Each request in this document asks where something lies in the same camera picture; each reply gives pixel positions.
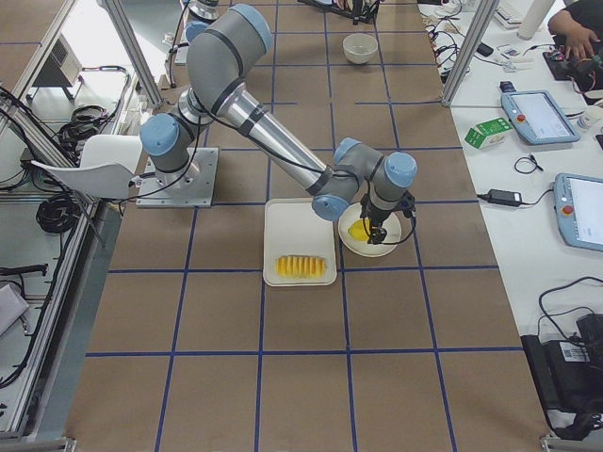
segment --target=white tray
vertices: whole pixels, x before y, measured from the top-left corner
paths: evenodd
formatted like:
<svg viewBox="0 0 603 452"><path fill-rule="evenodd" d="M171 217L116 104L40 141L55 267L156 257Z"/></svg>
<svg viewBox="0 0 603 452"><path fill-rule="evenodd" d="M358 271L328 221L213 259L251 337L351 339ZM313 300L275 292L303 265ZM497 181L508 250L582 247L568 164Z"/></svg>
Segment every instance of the white tray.
<svg viewBox="0 0 603 452"><path fill-rule="evenodd" d="M264 213L264 281L268 285L328 285L337 277L333 224L312 210L312 199L270 200ZM276 273L281 256L322 257L321 278L283 278Z"/></svg>

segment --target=power adapter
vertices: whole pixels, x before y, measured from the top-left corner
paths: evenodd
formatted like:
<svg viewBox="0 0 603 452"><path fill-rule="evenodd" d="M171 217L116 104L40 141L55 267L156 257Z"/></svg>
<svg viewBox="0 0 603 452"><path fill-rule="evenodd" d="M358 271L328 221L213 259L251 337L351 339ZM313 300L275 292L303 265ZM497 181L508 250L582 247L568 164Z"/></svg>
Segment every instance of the power adapter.
<svg viewBox="0 0 603 452"><path fill-rule="evenodd" d="M496 190L491 188L488 190L488 193L478 195L478 198L490 202L491 204L509 205L511 207L519 207L523 204L521 193L517 191Z"/></svg>

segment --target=metal base plate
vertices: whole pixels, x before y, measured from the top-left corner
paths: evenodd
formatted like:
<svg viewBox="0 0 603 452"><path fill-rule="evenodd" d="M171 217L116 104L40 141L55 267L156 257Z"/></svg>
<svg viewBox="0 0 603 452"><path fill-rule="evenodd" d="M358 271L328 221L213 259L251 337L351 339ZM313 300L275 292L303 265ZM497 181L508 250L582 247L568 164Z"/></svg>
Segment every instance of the metal base plate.
<svg viewBox="0 0 603 452"><path fill-rule="evenodd" d="M194 148L188 148L192 155ZM216 181L216 168L218 166L219 148L197 148L194 160L202 169L201 174L186 189L177 193L168 193L165 190L151 195L161 189L155 177L143 179L140 185L139 196L136 204L141 208L173 208L173 207L211 207ZM149 158L144 172L154 172L155 165Z"/></svg>

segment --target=white plate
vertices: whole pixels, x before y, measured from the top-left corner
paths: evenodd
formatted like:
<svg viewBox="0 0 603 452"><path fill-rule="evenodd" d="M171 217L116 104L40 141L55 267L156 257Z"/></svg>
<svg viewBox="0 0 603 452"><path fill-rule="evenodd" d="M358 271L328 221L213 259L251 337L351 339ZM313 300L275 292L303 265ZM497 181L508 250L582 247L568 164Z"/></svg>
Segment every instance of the white plate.
<svg viewBox="0 0 603 452"><path fill-rule="evenodd" d="M360 219L361 212L362 206L357 202L348 207L339 219L337 228L343 244L348 247L349 250L365 257L381 257L392 252L397 245L372 245L367 242L356 240L348 233L350 226ZM400 226L399 219L396 217L395 213L392 213L387 220L383 222L383 227L387 231L387 237L385 238L386 242L397 242L402 237L402 227Z"/></svg>
<svg viewBox="0 0 603 452"><path fill-rule="evenodd" d="M328 285L337 277L333 224L312 210L312 199L270 200L264 213L264 281L268 285ZM322 257L321 278L283 278L276 272L281 256Z"/></svg>

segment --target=white plastic seat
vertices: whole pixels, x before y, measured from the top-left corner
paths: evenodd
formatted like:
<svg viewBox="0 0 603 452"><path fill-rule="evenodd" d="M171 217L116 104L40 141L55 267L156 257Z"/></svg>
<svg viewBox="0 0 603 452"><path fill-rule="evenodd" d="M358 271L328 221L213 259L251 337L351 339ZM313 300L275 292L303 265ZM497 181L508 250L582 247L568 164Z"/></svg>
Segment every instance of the white plastic seat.
<svg viewBox="0 0 603 452"><path fill-rule="evenodd" d="M51 167L32 163L48 171L71 190L93 198L124 200L142 153L139 137L96 135L84 144L78 168Z"/></svg>

